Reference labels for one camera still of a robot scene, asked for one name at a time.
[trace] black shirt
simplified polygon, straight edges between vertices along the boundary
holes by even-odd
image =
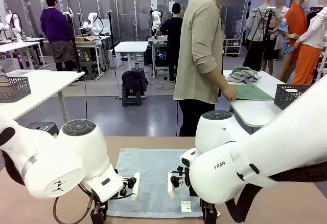
[[[160,31],[163,35],[168,35],[167,47],[178,47],[180,46],[180,33],[182,30],[182,18],[172,17],[167,19],[162,26],[160,26]]]

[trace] black basket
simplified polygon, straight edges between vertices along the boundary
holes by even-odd
[[[0,103],[13,103],[31,93],[28,77],[8,77],[9,86],[0,86]]]
[[[299,85],[288,85],[288,84],[277,84],[275,105],[280,109],[284,110],[290,104],[292,104],[298,97],[300,97],[305,91],[307,91],[311,85],[299,84]],[[287,89],[296,89],[297,92],[288,92]]]

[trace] person in black clothes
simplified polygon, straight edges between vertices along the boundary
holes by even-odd
[[[169,62],[169,82],[175,82],[177,74],[179,47],[180,47],[180,33],[182,30],[183,19],[179,17],[180,4],[173,5],[173,17],[167,19],[159,29],[157,35],[168,35],[167,43],[167,60]]]

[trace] man in beige shirt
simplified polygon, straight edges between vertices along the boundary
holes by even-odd
[[[195,136],[200,117],[215,110],[218,89],[228,100],[237,97],[236,87],[222,75],[223,41],[216,0],[191,0],[183,18],[174,94],[183,113],[179,136]]]

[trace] purple hoodie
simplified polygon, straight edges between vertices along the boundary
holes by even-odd
[[[66,16],[56,8],[44,9],[41,14],[41,28],[50,43],[56,41],[70,42],[71,35]]]

